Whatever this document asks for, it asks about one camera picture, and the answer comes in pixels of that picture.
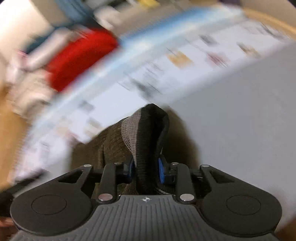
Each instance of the ribbed gray surface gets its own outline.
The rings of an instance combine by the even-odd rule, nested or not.
[[[13,241],[102,241],[102,240],[254,240],[277,239],[272,234],[256,238],[237,238],[222,234],[200,217],[191,205],[175,202],[171,195],[122,195],[118,202],[100,205],[84,225],[67,234],[37,237],[20,231]]]

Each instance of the gray surface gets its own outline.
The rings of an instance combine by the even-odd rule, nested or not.
[[[210,164],[266,190],[280,201],[284,224],[296,204],[295,92],[293,43],[172,103],[168,140],[178,145],[168,145],[166,159]]]
[[[193,206],[179,204],[171,195],[148,196],[147,202],[142,200],[145,197],[123,195],[114,204],[100,205],[90,220],[68,234],[36,237],[21,231],[12,240],[277,240],[272,234],[231,237],[208,226]]]

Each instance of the red cloth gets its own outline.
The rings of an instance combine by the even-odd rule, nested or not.
[[[70,43],[47,66],[51,73],[49,84],[58,92],[95,64],[99,59],[117,48],[116,38],[105,29],[95,29],[84,37]]]

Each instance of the wooden edge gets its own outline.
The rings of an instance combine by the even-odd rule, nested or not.
[[[258,12],[250,8],[243,8],[245,15],[250,18],[257,20],[259,22],[270,25],[271,27],[284,32],[289,37],[296,39],[296,28],[290,26],[289,24],[278,20],[268,14]]]

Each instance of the pile of clothes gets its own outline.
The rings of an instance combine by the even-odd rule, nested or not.
[[[98,23],[55,27],[36,38],[7,68],[14,112],[31,122],[54,95],[117,47],[118,40]]]

